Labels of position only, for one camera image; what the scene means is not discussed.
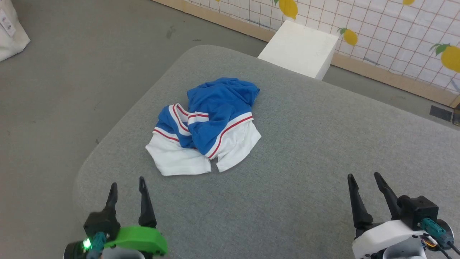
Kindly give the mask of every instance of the concrete floor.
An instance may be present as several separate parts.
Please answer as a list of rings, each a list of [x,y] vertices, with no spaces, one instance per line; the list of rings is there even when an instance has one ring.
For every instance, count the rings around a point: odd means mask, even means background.
[[[13,4],[31,43],[0,62],[0,258],[58,258],[84,234],[79,167],[168,67],[196,45],[257,56],[265,42],[149,0]],[[324,81],[456,128],[374,80],[331,67]]]

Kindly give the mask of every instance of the gray table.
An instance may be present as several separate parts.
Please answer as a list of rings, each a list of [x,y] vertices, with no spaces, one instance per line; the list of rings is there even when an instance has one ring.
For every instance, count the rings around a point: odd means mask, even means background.
[[[161,108],[219,77],[254,82],[262,135],[224,172],[164,177],[145,150]],[[144,176],[171,258],[353,258],[346,176],[375,221],[390,218],[373,172],[397,195],[425,195],[460,230],[460,133],[411,113],[215,46],[186,52],[101,141],[75,181],[83,222],[118,182],[117,217],[136,224]],[[436,254],[432,258],[442,258]]]

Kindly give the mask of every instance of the blue fabric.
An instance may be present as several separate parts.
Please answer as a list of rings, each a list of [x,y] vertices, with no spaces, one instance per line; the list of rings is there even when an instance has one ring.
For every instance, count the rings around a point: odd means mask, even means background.
[[[165,107],[158,116],[157,127],[177,134],[182,147],[197,148],[206,154],[230,120],[251,111],[258,94],[256,85],[237,78],[223,77],[207,82],[189,90],[187,97],[189,112],[208,113],[209,121],[188,125],[191,136],[184,136],[179,133],[178,125]]]

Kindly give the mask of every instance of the black cable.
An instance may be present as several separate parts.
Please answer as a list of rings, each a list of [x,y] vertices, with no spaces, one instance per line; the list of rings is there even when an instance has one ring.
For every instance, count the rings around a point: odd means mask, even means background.
[[[441,253],[443,253],[447,259],[452,259],[452,257],[449,256],[449,254],[447,254],[446,250],[444,250],[444,248],[442,248],[439,244],[436,245],[437,248],[441,251]]]
[[[460,255],[460,251],[458,250],[458,248],[456,248],[456,247],[454,246],[453,243],[447,242],[447,244],[448,244],[458,255]]]

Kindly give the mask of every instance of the yellow lemon print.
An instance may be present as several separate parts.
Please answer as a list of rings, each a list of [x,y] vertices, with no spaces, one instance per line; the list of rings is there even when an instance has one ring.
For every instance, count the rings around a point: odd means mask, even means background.
[[[279,0],[280,10],[286,15],[295,20],[297,16],[297,4],[294,0]]]
[[[442,53],[441,63],[457,73],[460,73],[460,48],[450,44],[435,44],[430,50],[436,48],[436,55]]]
[[[415,0],[402,0],[402,4],[405,5],[405,6],[409,6],[411,4],[413,4],[415,2]]]
[[[356,33],[350,29],[347,28],[339,28],[337,31],[340,30],[340,35],[344,36],[344,40],[346,43],[354,46],[356,43],[358,43],[358,36]]]

